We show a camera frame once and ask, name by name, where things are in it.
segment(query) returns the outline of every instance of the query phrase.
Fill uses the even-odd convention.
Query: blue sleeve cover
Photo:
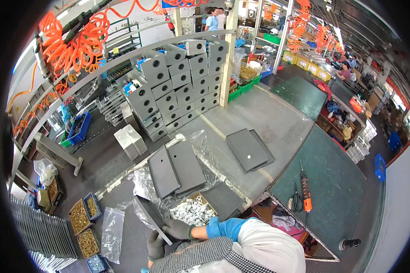
[[[234,242],[238,242],[238,233],[240,232],[240,228],[249,219],[231,218],[226,221],[219,222],[219,217],[215,216],[209,220],[206,227],[206,233],[210,239],[226,236],[231,238]]]

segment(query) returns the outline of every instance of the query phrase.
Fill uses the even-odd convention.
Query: gray glove
[[[195,225],[189,225],[181,220],[164,219],[163,231],[180,240],[193,240],[190,236],[191,229]]]
[[[157,259],[164,258],[164,239],[159,235],[158,231],[154,230],[150,233],[147,238],[147,250],[149,255],[147,256],[149,260],[154,261]]]

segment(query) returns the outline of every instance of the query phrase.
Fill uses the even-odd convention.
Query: blue plastic crate
[[[73,128],[74,125],[76,123],[73,123],[73,125],[71,126],[71,130],[70,130],[70,134],[69,134],[69,138],[68,140],[71,142],[72,145],[75,145],[76,143],[78,143],[79,141],[82,141],[85,139],[85,135],[87,134],[87,130],[88,130],[88,125],[90,124],[90,120],[91,120],[91,115],[90,113],[87,111],[85,113],[83,113],[82,115],[76,117],[76,119],[78,119],[81,116],[85,116],[83,119],[83,123],[82,126],[80,127],[79,133],[77,133],[74,136],[71,136],[71,134],[73,133]]]
[[[90,209],[88,208],[88,204],[87,204],[87,201],[90,197],[93,197],[94,204],[96,204],[96,208],[97,208],[97,213],[93,217],[91,217]],[[89,194],[87,194],[87,196],[85,196],[85,198],[83,199],[83,205],[85,207],[85,210],[87,211],[87,215],[90,218],[90,221],[95,222],[97,219],[102,217],[103,212],[102,212],[102,209],[100,207],[99,200],[97,199],[97,197],[93,193],[89,193]]]
[[[386,181],[386,162],[384,162],[380,154],[375,156],[374,169],[378,180],[381,182]]]
[[[100,254],[94,254],[85,261],[87,262],[88,268],[91,270],[92,273],[99,273],[109,269],[109,265],[106,261],[106,258],[102,257]]]

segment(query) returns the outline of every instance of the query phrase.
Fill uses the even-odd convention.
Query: dark gray metal sheet
[[[170,147],[168,154],[180,183],[180,188],[175,191],[176,194],[181,194],[206,182],[195,152],[188,141]]]
[[[267,153],[246,128],[228,135],[226,142],[246,172],[269,159]]]
[[[152,204],[149,200],[144,199],[141,196],[135,195],[135,201],[137,201],[138,205],[140,206],[143,213],[146,215],[147,221],[158,231],[164,241],[167,242],[168,245],[172,245],[176,239],[171,237],[168,234],[165,234],[161,229],[164,225],[164,219],[159,213],[158,209]]]
[[[150,176],[159,198],[164,198],[180,188],[166,146],[159,148],[148,160]]]

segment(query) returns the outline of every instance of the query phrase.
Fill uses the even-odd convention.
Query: plastic bin
[[[380,154],[375,156],[375,175],[380,182],[386,181],[386,162]]]
[[[79,141],[82,141],[85,139],[85,135],[87,134],[87,130],[88,130],[88,126],[90,124],[90,120],[91,120],[91,115],[90,113],[87,111],[85,113],[83,113],[82,115],[76,117],[76,119],[78,119],[81,116],[85,116],[83,119],[83,123],[82,126],[80,127],[79,133],[77,133],[74,136],[71,136],[71,134],[73,133],[73,128],[75,123],[73,123],[73,125],[71,126],[71,130],[70,130],[70,134],[69,134],[69,138],[68,140],[71,142],[72,145],[75,145],[76,143],[78,143]]]
[[[272,35],[272,34],[268,34],[268,33],[264,33],[264,40],[275,43],[275,44],[279,44],[281,42],[281,38],[279,38],[278,36]]]

